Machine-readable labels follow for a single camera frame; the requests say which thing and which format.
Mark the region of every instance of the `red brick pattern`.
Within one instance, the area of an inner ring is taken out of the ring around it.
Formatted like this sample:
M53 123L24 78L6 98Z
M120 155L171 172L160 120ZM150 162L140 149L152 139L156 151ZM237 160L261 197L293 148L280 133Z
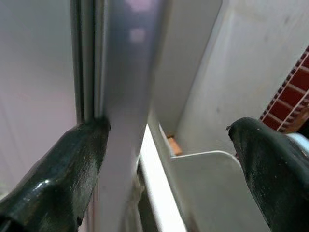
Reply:
M309 104L309 46L270 101L260 120L284 132Z

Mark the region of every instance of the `red and white patterned surface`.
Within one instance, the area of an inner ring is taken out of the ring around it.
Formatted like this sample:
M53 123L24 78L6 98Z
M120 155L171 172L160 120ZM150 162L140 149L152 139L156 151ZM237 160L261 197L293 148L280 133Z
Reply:
M309 46L296 62L260 120L284 132L309 103Z

